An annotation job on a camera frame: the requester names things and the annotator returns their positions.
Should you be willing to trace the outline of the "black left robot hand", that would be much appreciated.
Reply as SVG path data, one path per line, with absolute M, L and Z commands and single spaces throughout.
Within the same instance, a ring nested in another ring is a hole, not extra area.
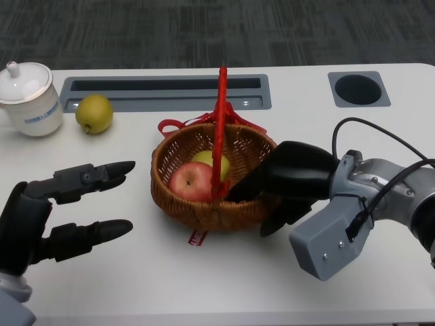
M 68 223 L 43 236 L 54 204 L 74 203 L 84 194 L 113 189 L 125 182 L 134 167 L 133 161 L 85 164 L 58 170 L 50 179 L 19 182 L 1 214 L 1 271 L 22 276 L 42 260 L 64 261 L 87 254 L 94 246 L 130 232 L 129 220 L 116 219 L 87 226 Z

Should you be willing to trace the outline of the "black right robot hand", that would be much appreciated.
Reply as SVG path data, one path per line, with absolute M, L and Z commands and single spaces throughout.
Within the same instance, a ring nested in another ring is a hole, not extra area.
M 280 199 L 261 223 L 260 235 L 270 236 L 285 224 L 304 217 L 319 200 L 329 199 L 338 160 L 326 150 L 297 141 L 284 141 L 229 191 L 231 202 L 253 200 L 264 194 Z

